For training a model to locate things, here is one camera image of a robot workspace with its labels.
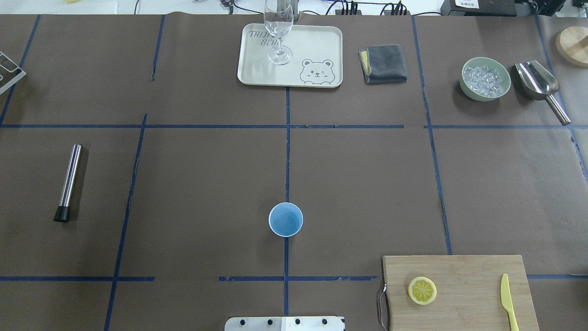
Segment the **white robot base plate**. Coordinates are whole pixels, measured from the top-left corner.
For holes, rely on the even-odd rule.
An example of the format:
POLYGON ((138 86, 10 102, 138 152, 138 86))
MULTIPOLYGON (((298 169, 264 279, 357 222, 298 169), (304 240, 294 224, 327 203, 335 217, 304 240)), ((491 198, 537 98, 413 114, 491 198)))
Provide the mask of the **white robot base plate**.
POLYGON ((339 316, 265 316, 227 319, 225 331, 345 331, 339 316))

